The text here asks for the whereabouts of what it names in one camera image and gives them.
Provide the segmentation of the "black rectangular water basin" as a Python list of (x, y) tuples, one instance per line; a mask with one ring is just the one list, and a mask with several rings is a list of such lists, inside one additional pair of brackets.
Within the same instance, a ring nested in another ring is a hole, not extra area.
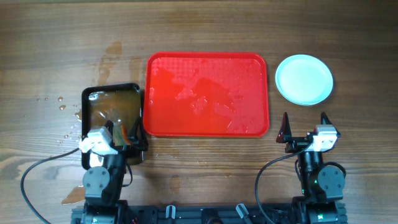
[[(122, 124), (128, 134), (137, 118), (142, 118), (143, 96), (139, 85), (125, 83), (118, 85), (89, 87), (81, 94), (82, 139), (88, 131), (102, 127), (107, 120), (114, 126)], [(140, 164), (138, 159), (128, 159), (130, 165)], [(81, 164), (88, 170), (90, 166), (100, 166), (102, 157), (90, 152), (81, 152)]]

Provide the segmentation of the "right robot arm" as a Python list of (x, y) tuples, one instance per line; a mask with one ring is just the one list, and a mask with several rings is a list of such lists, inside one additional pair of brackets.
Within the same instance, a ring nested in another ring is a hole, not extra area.
[(276, 142), (285, 143), (285, 152), (297, 156), (295, 170), (302, 188), (302, 196), (292, 199), (291, 223), (348, 222), (345, 204), (340, 203), (346, 170), (337, 162), (323, 160), (323, 154), (334, 149), (340, 136), (326, 113), (322, 112), (321, 123), (312, 132), (305, 137), (294, 137), (289, 117), (284, 113)]

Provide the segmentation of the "orange green scrub sponge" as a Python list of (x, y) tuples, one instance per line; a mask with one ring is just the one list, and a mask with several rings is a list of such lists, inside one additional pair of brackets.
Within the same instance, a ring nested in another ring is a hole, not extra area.
[(115, 146), (130, 145), (126, 130), (122, 124), (113, 127), (113, 142)]

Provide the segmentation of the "white plate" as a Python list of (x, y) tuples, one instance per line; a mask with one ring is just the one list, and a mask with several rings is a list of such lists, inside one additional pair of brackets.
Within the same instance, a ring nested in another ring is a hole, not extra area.
[(288, 101), (312, 106), (327, 99), (334, 86), (332, 72), (320, 59), (311, 55), (292, 55), (276, 69), (275, 85)]

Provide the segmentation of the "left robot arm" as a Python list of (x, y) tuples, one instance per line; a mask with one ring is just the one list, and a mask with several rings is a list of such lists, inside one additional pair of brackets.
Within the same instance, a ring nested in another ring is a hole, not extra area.
[(127, 160), (133, 157), (143, 161), (148, 150), (142, 118), (137, 118), (128, 134), (121, 133), (125, 145), (117, 146), (113, 139), (114, 124), (108, 120), (96, 129), (88, 131), (79, 148), (83, 153), (90, 152), (103, 158), (100, 166), (90, 166), (83, 176), (85, 205), (81, 217), (75, 223), (116, 224), (136, 223), (137, 218), (127, 201), (120, 199), (126, 171), (132, 172)]

